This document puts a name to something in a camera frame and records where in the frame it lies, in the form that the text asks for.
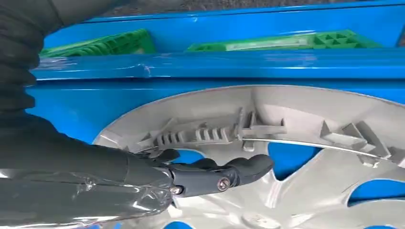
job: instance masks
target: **green plastic part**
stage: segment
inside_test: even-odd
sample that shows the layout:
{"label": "green plastic part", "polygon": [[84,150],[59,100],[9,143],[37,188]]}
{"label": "green plastic part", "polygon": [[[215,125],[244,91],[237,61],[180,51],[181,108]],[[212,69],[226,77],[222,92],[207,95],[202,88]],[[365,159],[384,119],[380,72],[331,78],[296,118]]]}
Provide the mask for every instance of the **green plastic part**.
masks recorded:
{"label": "green plastic part", "polygon": [[148,31],[141,29],[42,50],[41,57],[102,56],[155,53]]}
{"label": "green plastic part", "polygon": [[193,44],[187,52],[248,51],[280,49],[353,49],[378,48],[382,45],[351,30],[301,33],[252,40]]}

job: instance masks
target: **gray floor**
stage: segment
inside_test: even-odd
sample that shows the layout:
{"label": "gray floor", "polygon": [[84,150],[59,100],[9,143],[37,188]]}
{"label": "gray floor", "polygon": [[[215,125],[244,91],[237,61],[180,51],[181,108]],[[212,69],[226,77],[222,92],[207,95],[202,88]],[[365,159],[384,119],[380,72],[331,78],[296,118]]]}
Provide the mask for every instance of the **gray floor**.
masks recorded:
{"label": "gray floor", "polygon": [[297,6],[356,0],[138,0],[115,8],[106,15],[139,15],[162,12],[227,10],[238,8]]}

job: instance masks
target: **blue metal panel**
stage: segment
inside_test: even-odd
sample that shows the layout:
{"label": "blue metal panel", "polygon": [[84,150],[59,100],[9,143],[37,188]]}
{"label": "blue metal panel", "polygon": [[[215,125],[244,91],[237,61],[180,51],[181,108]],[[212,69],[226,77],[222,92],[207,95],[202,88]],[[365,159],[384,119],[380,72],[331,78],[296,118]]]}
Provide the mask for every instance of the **blue metal panel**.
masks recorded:
{"label": "blue metal panel", "polygon": [[147,29],[159,52],[182,52],[192,43],[250,39],[310,31],[350,29],[386,47],[394,47],[405,24],[405,1],[231,10],[144,16],[79,24],[46,40],[46,47]]}
{"label": "blue metal panel", "polygon": [[29,89],[37,99],[30,112],[52,121],[69,136],[92,142],[109,123],[142,104],[206,88],[240,84],[291,84],[339,89],[405,104],[405,80],[338,79],[154,79],[122,82],[43,82]]}
{"label": "blue metal panel", "polygon": [[352,78],[405,76],[405,49],[191,52],[43,60],[39,80],[113,78]]}

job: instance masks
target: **silver hubcap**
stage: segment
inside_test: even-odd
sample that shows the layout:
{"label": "silver hubcap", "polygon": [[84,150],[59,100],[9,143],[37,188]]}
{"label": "silver hubcap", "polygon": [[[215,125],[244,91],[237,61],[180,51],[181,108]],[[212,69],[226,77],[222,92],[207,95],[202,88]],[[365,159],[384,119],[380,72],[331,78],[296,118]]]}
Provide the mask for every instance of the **silver hubcap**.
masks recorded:
{"label": "silver hubcap", "polygon": [[[257,120],[252,120],[252,112]],[[109,125],[95,143],[132,152],[151,147],[192,149],[219,164],[267,154],[269,142],[324,148],[283,181],[271,171],[255,183],[223,193],[175,199],[176,207],[157,216],[127,220],[124,227],[162,229],[182,221],[195,229],[364,229],[372,225],[402,229],[403,199],[350,207],[347,203],[367,181],[405,182],[404,117],[403,106],[359,94],[241,86],[147,104]]]}

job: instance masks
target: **bolt head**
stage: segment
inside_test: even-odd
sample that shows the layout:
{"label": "bolt head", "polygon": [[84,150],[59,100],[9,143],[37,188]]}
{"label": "bolt head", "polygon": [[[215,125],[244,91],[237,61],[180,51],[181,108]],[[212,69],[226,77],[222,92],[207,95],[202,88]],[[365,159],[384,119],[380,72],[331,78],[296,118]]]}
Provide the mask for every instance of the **bolt head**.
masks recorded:
{"label": "bolt head", "polygon": [[171,192],[173,195],[179,195],[179,194],[181,194],[181,193],[183,192],[183,187],[181,187],[181,186],[174,186],[174,187],[171,187],[171,188],[170,188],[170,192]]}
{"label": "bolt head", "polygon": [[224,192],[231,186],[231,181],[227,177],[223,177],[218,181],[217,186],[219,191]]}

